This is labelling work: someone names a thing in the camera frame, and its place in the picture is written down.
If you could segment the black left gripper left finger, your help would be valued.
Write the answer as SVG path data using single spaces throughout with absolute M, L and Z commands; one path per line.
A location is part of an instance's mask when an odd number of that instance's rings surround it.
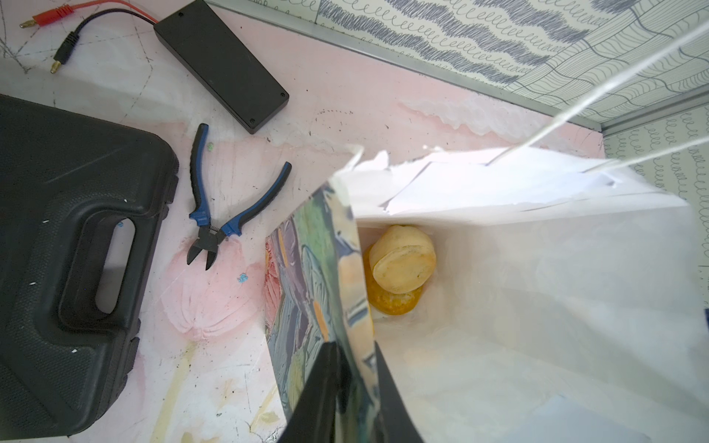
M 319 349 L 297 409 L 278 443 L 334 442 L 335 413 L 340 390 L 341 350 L 331 341 Z

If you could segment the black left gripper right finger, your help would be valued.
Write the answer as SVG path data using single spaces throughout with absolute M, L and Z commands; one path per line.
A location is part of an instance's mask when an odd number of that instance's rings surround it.
M 375 351 L 380 388 L 379 430 L 382 442 L 423 443 L 424 440 L 404 406 L 378 343 L 375 343 Z

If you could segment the round bun bread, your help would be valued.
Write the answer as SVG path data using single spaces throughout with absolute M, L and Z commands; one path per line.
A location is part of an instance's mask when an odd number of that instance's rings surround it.
M 395 295 L 422 287 L 437 266 L 431 237 L 405 225 L 390 226 L 369 249 L 367 258 L 377 284 Z

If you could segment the floral paper gift bag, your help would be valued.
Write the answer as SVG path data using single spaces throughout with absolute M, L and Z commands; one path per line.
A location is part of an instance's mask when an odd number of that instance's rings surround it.
M 694 215 L 633 167 L 537 140 L 702 37 L 624 68 L 535 136 L 355 156 L 266 240 L 267 343 L 286 416 L 319 349 L 341 350 L 334 442 L 382 442 L 375 343 L 424 442 L 705 442 L 708 325 Z M 400 316 L 367 299 L 363 254 L 393 225 L 437 266 Z

